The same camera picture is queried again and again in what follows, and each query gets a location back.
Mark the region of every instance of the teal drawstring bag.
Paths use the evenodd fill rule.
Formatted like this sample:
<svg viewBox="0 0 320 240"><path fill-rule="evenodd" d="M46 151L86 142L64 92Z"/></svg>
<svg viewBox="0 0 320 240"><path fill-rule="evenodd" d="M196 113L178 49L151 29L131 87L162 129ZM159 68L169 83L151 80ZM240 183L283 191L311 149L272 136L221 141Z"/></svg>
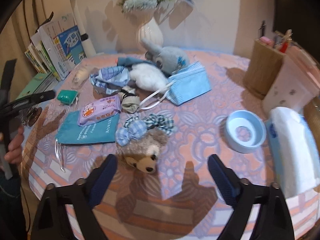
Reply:
<svg viewBox="0 0 320 240"><path fill-rule="evenodd" d="M115 142L115 133L119 122L119 114L106 120L87 126L77 124L79 111L68 114L55 136L54 150L62 171L64 169L63 147L70 144L94 144Z"/></svg>

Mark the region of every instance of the tan plush toy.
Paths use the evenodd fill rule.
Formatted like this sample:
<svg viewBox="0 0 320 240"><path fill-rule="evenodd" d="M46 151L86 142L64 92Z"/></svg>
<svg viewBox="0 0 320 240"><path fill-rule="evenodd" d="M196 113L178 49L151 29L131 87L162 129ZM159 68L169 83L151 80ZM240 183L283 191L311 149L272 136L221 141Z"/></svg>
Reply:
<svg viewBox="0 0 320 240"><path fill-rule="evenodd" d="M128 165L145 173L154 173L159 155L167 142L166 134L154 128L139 140L133 139L125 146L117 144L117 154Z"/></svg>

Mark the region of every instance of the white vase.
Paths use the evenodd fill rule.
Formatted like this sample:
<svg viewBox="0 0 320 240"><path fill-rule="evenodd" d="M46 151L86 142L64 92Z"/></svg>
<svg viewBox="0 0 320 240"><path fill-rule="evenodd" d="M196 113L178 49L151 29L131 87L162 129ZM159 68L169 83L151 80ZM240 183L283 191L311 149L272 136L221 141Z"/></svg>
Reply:
<svg viewBox="0 0 320 240"><path fill-rule="evenodd" d="M161 47L163 45L163 35L153 16L154 12L154 9L131 11L131 14L135 17L134 20L137 25L137 46L141 52L147 51L141 45L142 38L146 38Z"/></svg>

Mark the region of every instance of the white fur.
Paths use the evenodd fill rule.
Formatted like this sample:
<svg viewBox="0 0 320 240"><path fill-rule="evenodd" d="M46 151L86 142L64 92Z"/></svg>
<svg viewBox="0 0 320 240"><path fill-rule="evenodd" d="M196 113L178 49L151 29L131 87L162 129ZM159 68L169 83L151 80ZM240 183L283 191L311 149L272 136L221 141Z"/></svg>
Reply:
<svg viewBox="0 0 320 240"><path fill-rule="evenodd" d="M133 65L129 76L130 80L135 81L139 88L151 92L162 90L169 83L160 69L147 63Z"/></svg>

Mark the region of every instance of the hand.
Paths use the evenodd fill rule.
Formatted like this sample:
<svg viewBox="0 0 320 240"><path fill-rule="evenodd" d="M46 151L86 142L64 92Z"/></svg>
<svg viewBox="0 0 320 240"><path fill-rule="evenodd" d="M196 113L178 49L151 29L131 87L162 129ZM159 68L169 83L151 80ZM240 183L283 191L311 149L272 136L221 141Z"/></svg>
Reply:
<svg viewBox="0 0 320 240"><path fill-rule="evenodd" d="M20 164L22 162L22 146L24 136L23 127L18 128L18 134L13 138L8 146L9 152L4 156L4 159L11 164ZM0 133L0 141L3 140L3 134Z"/></svg>

